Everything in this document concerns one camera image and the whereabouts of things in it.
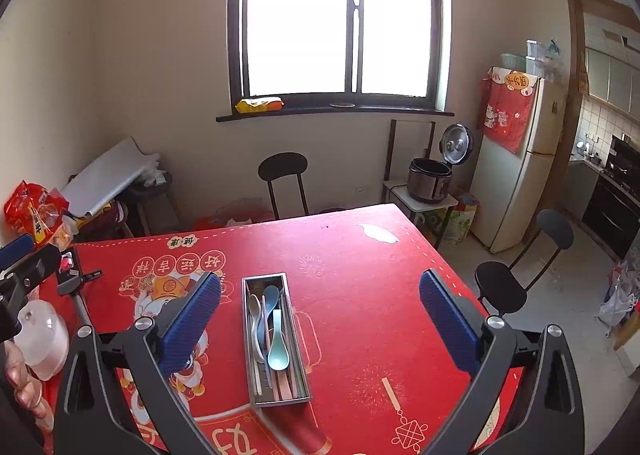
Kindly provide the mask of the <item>person's hand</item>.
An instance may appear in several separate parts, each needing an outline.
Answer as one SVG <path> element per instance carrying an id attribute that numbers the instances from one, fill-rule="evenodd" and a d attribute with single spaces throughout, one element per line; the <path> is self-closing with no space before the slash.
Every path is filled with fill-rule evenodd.
<path id="1" fill-rule="evenodd" d="M 14 401 L 32 414 L 36 425 L 45 435 L 50 435 L 54 426 L 54 416 L 49 403 L 43 397 L 41 381 L 29 371 L 22 351 L 14 342 L 3 342 L 2 352 L 2 371 L 12 388 Z"/>

